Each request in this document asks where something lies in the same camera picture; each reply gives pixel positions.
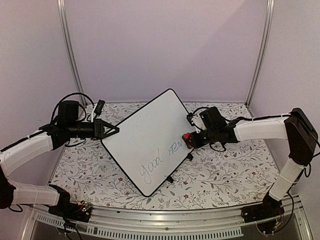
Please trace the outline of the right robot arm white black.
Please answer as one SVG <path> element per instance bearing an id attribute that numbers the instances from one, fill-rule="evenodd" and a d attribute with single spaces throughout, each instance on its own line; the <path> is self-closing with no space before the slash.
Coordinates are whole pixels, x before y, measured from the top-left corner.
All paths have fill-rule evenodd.
<path id="1" fill-rule="evenodd" d="M 262 218 L 269 218 L 281 206 L 282 198 L 299 180 L 304 169 L 319 156 L 318 133 L 302 109 L 293 108 L 280 115 L 246 118 L 239 116 L 228 120 L 217 107 L 202 107 L 201 112 L 186 116 L 194 132 L 185 133 L 182 139 L 189 149 L 199 149 L 214 143 L 239 143 L 257 139 L 281 139 L 289 145 L 288 159 L 279 177 L 269 189 L 259 206 Z"/>

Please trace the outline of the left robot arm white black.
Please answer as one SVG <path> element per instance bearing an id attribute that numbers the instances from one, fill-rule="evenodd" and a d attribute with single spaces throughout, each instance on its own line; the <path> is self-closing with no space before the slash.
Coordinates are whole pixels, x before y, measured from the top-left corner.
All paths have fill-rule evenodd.
<path id="1" fill-rule="evenodd" d="M 39 186 L 9 180 L 19 167 L 34 158 L 54 151 L 71 139 L 103 140 L 119 133 L 120 129 L 101 118 L 103 100 L 93 104 L 90 120 L 79 118 L 83 106 L 70 100 L 71 94 L 63 97 L 54 107 L 50 122 L 34 133 L 4 147 L 0 151 L 0 207 L 8 209 L 13 205 L 45 205 L 55 208 L 63 217 L 74 213 L 70 194 L 56 186 Z"/>

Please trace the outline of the red whiteboard eraser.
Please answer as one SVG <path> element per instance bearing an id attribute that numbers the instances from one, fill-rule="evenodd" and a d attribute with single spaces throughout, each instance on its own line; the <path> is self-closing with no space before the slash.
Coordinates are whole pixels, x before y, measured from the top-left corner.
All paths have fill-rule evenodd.
<path id="1" fill-rule="evenodd" d="M 182 139 L 184 140 L 184 141 L 189 141 L 189 139 L 190 139 L 190 133 L 188 132 L 188 133 L 185 133 L 185 134 L 183 134 L 182 135 Z"/>

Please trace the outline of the white whiteboard with black frame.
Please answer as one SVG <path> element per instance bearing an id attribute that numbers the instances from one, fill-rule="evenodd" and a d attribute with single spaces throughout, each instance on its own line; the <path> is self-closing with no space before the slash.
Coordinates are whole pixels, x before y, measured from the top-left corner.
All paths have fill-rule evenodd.
<path id="1" fill-rule="evenodd" d="M 169 88 L 117 124 L 118 133 L 102 140 L 143 196 L 151 196 L 192 152 L 182 139 L 195 130 L 188 113 Z"/>

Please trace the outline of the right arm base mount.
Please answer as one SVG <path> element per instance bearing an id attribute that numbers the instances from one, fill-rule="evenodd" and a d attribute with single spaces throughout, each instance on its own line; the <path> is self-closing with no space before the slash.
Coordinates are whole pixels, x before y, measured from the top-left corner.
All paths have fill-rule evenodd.
<path id="1" fill-rule="evenodd" d="M 241 217 L 245 223 L 256 222 L 280 216 L 285 213 L 281 201 L 263 201 L 262 203 L 241 208 Z"/>

